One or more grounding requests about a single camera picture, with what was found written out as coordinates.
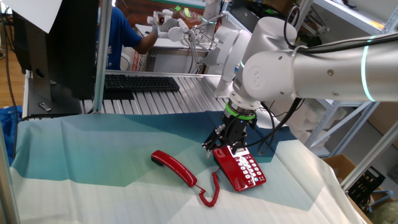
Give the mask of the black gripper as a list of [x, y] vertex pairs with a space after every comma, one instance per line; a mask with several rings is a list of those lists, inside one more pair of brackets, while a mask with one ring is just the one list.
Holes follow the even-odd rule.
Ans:
[[206, 157], [209, 158], [213, 150], [226, 145], [231, 146], [233, 154], [236, 154], [240, 149], [245, 149], [246, 126], [251, 120], [250, 116], [250, 113], [243, 113], [238, 117], [227, 116], [223, 113], [221, 115], [223, 124], [215, 128], [202, 143], [202, 147], [206, 151]]

